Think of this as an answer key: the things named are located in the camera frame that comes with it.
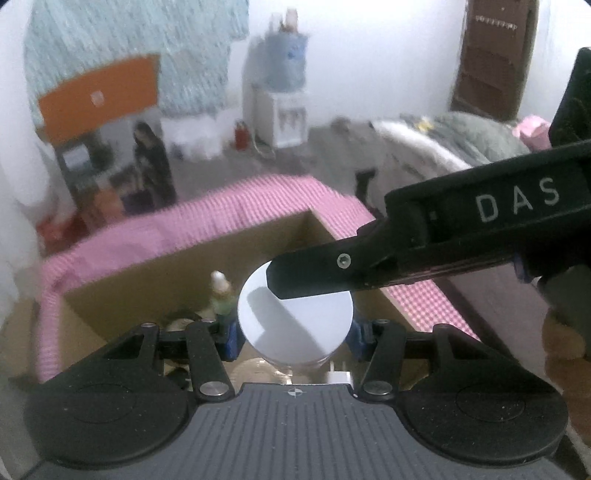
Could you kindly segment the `person right hand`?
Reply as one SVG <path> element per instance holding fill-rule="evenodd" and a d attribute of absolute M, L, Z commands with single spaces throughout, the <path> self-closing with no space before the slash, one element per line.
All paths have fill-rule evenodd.
<path fill-rule="evenodd" d="M 542 327 L 546 355 L 545 372 L 562 391 L 571 424 L 586 445 L 590 445 L 590 360 L 586 342 L 573 328 L 560 322 L 549 309 Z"/>

